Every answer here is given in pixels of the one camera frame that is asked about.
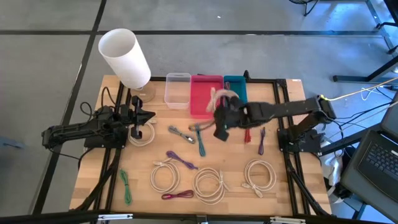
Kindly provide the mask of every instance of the yellow cable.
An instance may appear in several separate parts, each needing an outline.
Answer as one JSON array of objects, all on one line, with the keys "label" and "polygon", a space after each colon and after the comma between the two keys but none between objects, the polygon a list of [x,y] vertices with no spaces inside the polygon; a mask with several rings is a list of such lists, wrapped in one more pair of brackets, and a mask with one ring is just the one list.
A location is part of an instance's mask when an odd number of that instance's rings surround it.
[{"label": "yellow cable", "polygon": [[363,92],[363,91],[366,91],[366,90],[370,90],[370,89],[373,89],[373,88],[379,87],[379,86],[381,86],[381,85],[384,85],[384,84],[386,84],[386,83],[392,82],[392,81],[394,81],[394,80],[396,80],[396,79],[398,79],[398,77],[391,78],[390,80],[388,80],[388,81],[385,81],[384,83],[380,83],[380,84],[378,84],[378,85],[376,85],[376,86],[369,87],[369,88],[364,88],[364,89],[362,89],[362,90],[359,90],[359,91],[356,91],[356,92],[354,92],[354,93],[349,93],[349,94],[347,94],[347,95],[344,95],[344,96],[339,96],[339,97],[337,97],[337,98],[328,99],[328,98],[324,97],[323,95],[321,95],[321,98],[322,98],[322,99],[324,99],[324,100],[327,100],[327,101],[335,101],[335,100],[340,100],[340,99],[342,99],[342,98],[344,98],[344,97],[347,97],[347,96],[352,96],[352,95],[354,95],[354,94],[361,93],[361,92]]}]

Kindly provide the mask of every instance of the red plastic bin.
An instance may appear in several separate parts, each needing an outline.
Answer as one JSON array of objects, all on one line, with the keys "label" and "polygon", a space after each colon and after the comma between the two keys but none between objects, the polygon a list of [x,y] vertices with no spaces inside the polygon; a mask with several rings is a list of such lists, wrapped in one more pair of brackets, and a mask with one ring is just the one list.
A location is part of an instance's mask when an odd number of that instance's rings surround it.
[{"label": "red plastic bin", "polygon": [[211,119],[212,112],[206,112],[207,104],[211,96],[211,88],[220,90],[224,88],[224,80],[221,75],[192,75],[191,76],[191,100],[190,112],[192,118]]}]

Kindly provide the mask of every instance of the white cable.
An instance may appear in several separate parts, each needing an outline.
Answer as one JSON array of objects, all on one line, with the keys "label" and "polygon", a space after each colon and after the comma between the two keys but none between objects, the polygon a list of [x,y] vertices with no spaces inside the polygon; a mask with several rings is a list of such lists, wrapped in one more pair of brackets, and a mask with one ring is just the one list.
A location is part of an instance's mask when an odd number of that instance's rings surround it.
[{"label": "white cable", "polygon": [[236,94],[234,91],[232,90],[217,90],[215,88],[211,88],[210,91],[210,96],[211,99],[209,101],[209,103],[207,104],[206,107],[206,111],[210,112],[210,111],[215,111],[216,110],[216,106],[217,106],[217,101],[222,97],[222,96],[227,96],[229,98],[236,96],[239,98],[238,94]]},{"label": "white cable", "polygon": [[[218,181],[218,188],[215,190],[212,194],[204,194],[200,189],[199,189],[199,183],[203,179],[214,179]],[[193,177],[193,191],[197,198],[201,202],[203,202],[206,205],[215,205],[218,202],[220,202],[226,191],[229,191],[228,186],[224,183],[224,175],[223,172],[220,170],[220,173],[215,171],[213,168],[203,168],[200,169],[195,176]]]},{"label": "white cable", "polygon": [[[363,101],[366,101],[366,100],[369,98],[369,96],[371,95],[371,93],[376,93],[376,94],[378,94],[378,95],[381,95],[381,93],[378,93],[378,92],[375,91],[376,88],[374,88],[374,89],[372,89],[372,90],[367,90],[367,89],[365,89],[365,88],[362,87],[361,90],[362,90],[362,92],[361,92],[361,98],[362,98]],[[365,97],[363,97],[363,91],[368,91],[369,93],[368,93]]]},{"label": "white cable", "polygon": [[[155,168],[150,173],[150,186],[154,190],[156,190],[157,192],[159,192],[161,194],[171,193],[173,190],[175,190],[177,188],[178,184],[180,183],[180,173],[178,172],[177,166],[170,162],[171,159],[172,158],[168,158],[163,162],[155,161],[154,162]],[[156,186],[155,175],[156,175],[156,172],[162,167],[168,168],[173,175],[172,185],[167,189],[162,189],[162,188]]]},{"label": "white cable", "polygon": [[148,127],[150,128],[150,137],[149,137],[149,139],[146,140],[146,141],[141,141],[140,139],[135,139],[135,138],[131,137],[131,128],[132,128],[132,125],[131,125],[131,126],[129,127],[129,133],[128,133],[129,141],[131,142],[131,144],[133,144],[133,145],[135,145],[135,146],[137,146],[137,147],[142,147],[142,146],[146,146],[146,145],[148,145],[149,143],[151,143],[151,142],[155,139],[155,128],[154,128],[154,126],[152,125],[152,123],[155,124],[156,121],[154,121],[154,120],[149,120],[149,121],[147,121],[147,122],[144,124],[144,125],[146,125],[146,126],[148,126]]},{"label": "white cable", "polygon": [[[265,186],[258,186],[256,184],[254,184],[250,178],[250,170],[256,164],[263,165],[264,167],[266,167],[266,169],[268,171],[269,181],[268,181],[267,185],[265,185]],[[253,189],[259,198],[262,198],[261,192],[266,192],[266,191],[272,189],[276,183],[276,173],[275,173],[274,168],[272,168],[271,164],[269,164],[268,162],[262,161],[260,159],[253,159],[246,165],[246,167],[244,168],[244,178],[246,179],[246,183],[243,183],[242,187],[247,188],[247,189]]]},{"label": "white cable", "polygon": [[346,130],[347,128],[349,128],[349,127],[351,127],[351,126],[353,126],[353,125],[355,125],[355,124],[358,124],[359,122],[364,121],[364,120],[366,120],[366,119],[368,119],[368,118],[371,118],[371,117],[373,117],[373,116],[375,116],[375,115],[377,115],[377,114],[379,114],[379,113],[381,113],[381,112],[387,110],[388,108],[395,106],[397,103],[398,103],[398,101],[394,102],[394,103],[391,104],[389,107],[384,108],[383,110],[380,110],[379,112],[372,114],[371,116],[365,117],[365,118],[362,119],[362,120],[359,120],[359,121],[357,121],[357,122],[355,122],[355,123],[352,123],[351,125],[347,126],[346,128],[343,128],[341,131],[338,131],[337,133],[335,133],[334,135],[332,135],[332,136],[330,136],[330,137],[328,137],[328,138],[331,139],[331,138],[332,138],[333,136],[335,136],[336,134],[342,133],[342,132],[343,132],[344,130]]}]

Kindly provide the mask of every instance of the purple cable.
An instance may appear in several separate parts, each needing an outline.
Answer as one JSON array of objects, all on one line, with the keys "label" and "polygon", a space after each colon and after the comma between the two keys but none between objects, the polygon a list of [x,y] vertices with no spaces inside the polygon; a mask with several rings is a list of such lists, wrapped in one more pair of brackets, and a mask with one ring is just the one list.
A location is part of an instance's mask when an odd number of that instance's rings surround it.
[{"label": "purple cable", "polygon": [[262,128],[260,133],[261,133],[261,142],[260,142],[260,146],[259,146],[259,155],[263,155],[263,153],[264,153],[263,142],[264,142],[264,138],[266,136],[266,128],[265,127]]},{"label": "purple cable", "polygon": [[166,155],[167,155],[167,157],[169,157],[169,158],[172,158],[172,159],[175,159],[176,161],[182,162],[182,163],[185,164],[186,167],[188,167],[189,169],[199,169],[199,168],[195,167],[192,163],[186,162],[186,161],[182,160],[181,158],[179,158],[179,156],[176,155],[176,153],[173,152],[173,151],[167,151],[167,152],[166,152]]}]

